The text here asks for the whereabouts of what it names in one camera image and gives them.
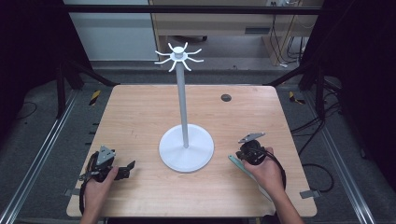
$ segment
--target table top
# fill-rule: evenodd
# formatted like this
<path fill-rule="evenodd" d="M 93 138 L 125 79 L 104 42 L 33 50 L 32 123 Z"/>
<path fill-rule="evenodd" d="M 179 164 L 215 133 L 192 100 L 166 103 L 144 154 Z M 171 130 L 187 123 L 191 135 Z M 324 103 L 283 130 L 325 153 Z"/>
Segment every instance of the table top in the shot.
<path fill-rule="evenodd" d="M 223 102 L 222 94 L 232 100 Z M 161 160 L 163 135 L 181 123 L 176 85 L 119 85 L 110 95 L 87 160 L 101 145 L 116 150 L 113 165 L 136 161 L 128 179 L 115 181 L 103 217 L 261 217 L 275 212 L 258 185 L 229 159 L 248 133 L 265 132 L 257 140 L 272 147 L 286 171 L 288 193 L 302 217 L 317 208 L 291 138 L 275 88 L 265 86 L 186 85 L 188 123 L 206 129 L 215 150 L 202 169 L 182 174 Z M 67 207 L 80 216 L 78 196 Z"/>

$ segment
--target white wall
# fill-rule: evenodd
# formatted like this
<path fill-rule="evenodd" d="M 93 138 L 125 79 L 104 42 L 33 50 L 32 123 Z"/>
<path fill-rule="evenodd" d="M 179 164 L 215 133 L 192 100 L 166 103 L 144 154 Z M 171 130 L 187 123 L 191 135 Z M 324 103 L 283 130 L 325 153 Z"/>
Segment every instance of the white wall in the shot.
<path fill-rule="evenodd" d="M 148 0 L 64 0 L 67 5 L 147 5 Z M 149 14 L 70 13 L 90 61 L 156 61 Z"/>

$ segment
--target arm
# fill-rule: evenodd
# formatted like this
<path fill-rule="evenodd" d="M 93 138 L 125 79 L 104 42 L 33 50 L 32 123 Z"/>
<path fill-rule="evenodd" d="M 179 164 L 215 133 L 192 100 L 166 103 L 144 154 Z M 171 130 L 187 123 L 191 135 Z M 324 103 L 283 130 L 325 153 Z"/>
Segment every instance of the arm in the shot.
<path fill-rule="evenodd" d="M 113 167 L 102 183 L 96 182 L 93 179 L 88 181 L 84 194 L 85 211 L 79 222 L 80 224 L 97 223 L 108 192 L 110 191 L 111 184 L 114 178 L 116 178 L 118 171 L 119 167 Z"/>
<path fill-rule="evenodd" d="M 267 147 L 266 149 L 274 153 L 271 147 Z M 247 161 L 243 161 L 243 163 L 245 169 L 254 175 L 260 186 L 270 195 L 282 224 L 304 223 L 283 189 L 279 167 L 273 160 L 266 157 L 261 164 L 256 166 L 249 164 Z"/>

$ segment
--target white stand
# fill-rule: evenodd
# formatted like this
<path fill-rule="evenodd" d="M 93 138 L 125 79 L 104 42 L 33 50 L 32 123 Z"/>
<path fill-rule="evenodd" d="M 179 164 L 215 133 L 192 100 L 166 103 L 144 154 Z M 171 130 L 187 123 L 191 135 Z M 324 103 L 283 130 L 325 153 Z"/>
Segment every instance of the white stand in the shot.
<path fill-rule="evenodd" d="M 170 56 L 169 59 L 161 63 L 166 63 L 170 60 L 174 61 L 169 72 L 176 67 L 181 125 L 171 128 L 163 135 L 159 145 L 160 156 L 169 168 L 181 173 L 191 173 L 207 165 L 215 149 L 212 137 L 204 128 L 195 124 L 188 124 L 187 122 L 183 65 L 190 71 L 190 68 L 185 63 L 186 59 L 197 63 L 203 60 L 197 61 L 189 58 L 189 54 L 196 54 L 201 50 L 199 49 L 193 53 L 184 52 L 188 43 L 186 43 L 184 48 L 172 48 L 170 44 L 168 45 L 173 53 L 163 54 L 158 51 L 156 52 L 163 56 Z"/>

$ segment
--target human hand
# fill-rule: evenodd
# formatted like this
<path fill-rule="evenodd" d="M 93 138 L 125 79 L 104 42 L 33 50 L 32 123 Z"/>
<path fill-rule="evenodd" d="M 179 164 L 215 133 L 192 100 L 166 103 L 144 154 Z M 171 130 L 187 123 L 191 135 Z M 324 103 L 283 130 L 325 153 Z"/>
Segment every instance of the human hand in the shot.
<path fill-rule="evenodd" d="M 97 222 L 118 171 L 119 167 L 114 166 L 102 183 L 96 182 L 94 179 L 88 181 L 84 193 L 85 210 L 80 223 Z"/>
<path fill-rule="evenodd" d="M 271 147 L 266 147 L 265 149 L 274 154 L 274 150 Z M 259 165 L 251 165 L 247 161 L 242 161 L 242 163 L 271 198 L 278 193 L 285 192 L 280 169 L 271 158 L 265 157 L 264 161 Z"/>

